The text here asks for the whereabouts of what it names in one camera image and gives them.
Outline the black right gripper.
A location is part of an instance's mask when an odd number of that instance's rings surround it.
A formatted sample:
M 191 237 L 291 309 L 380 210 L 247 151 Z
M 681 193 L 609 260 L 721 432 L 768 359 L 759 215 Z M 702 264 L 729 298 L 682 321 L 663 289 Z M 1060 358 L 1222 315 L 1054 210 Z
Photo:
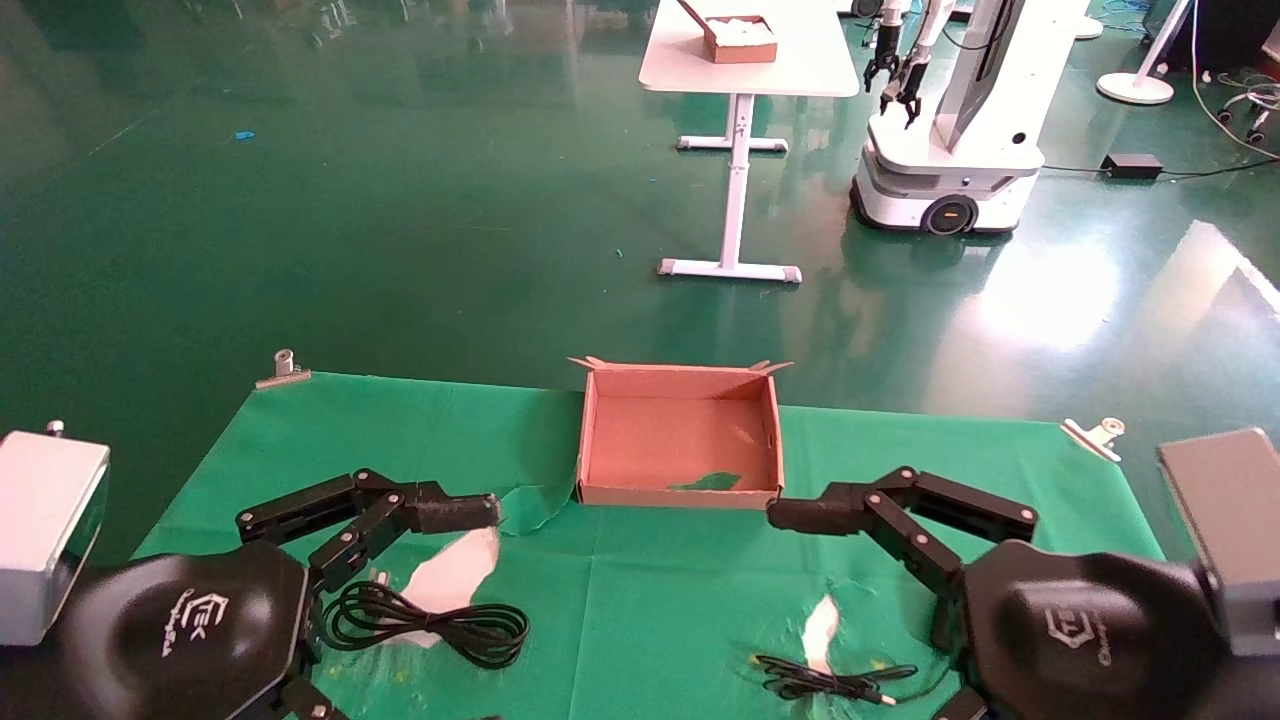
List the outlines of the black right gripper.
M 964 570 L 918 518 L 1004 543 Z M 1183 719 L 1228 652 L 1189 568 L 1041 551 L 1028 544 L 1037 511 L 933 473 L 902 466 L 870 483 L 833 482 L 815 498 L 773 498 L 768 521 L 870 537 L 937 598 L 936 650 L 961 644 L 963 597 L 969 687 L 934 720 L 982 720 L 986 706 L 998 719 Z

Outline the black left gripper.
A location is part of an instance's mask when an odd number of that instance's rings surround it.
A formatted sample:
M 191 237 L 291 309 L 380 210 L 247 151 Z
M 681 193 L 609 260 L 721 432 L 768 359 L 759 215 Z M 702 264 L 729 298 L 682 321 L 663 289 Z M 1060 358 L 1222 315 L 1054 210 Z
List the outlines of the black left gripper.
M 311 683 L 308 571 L 274 544 L 161 553 L 77 584 L 59 719 L 343 719 Z

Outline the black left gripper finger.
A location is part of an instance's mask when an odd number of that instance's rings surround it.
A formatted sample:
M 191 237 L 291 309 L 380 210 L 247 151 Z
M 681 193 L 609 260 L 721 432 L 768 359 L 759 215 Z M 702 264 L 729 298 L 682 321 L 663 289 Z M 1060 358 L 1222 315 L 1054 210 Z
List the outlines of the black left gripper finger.
M 492 493 L 451 496 L 435 482 L 401 483 L 362 468 L 246 509 L 237 518 L 243 543 L 285 544 L 339 527 L 308 557 L 315 593 L 337 592 L 404 533 L 424 536 L 495 527 Z

